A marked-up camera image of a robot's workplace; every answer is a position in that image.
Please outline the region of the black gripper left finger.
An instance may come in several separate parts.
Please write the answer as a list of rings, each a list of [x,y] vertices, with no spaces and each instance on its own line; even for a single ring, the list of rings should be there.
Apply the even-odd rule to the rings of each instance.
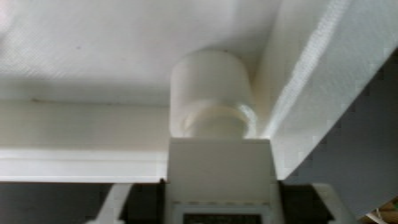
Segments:
[[[114,184],[96,218],[85,224],[164,224],[165,180]]]

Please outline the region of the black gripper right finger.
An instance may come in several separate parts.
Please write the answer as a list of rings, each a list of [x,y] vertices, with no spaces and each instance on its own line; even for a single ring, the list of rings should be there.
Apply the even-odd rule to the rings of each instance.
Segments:
[[[281,224],[355,224],[355,217],[329,184],[279,183]]]

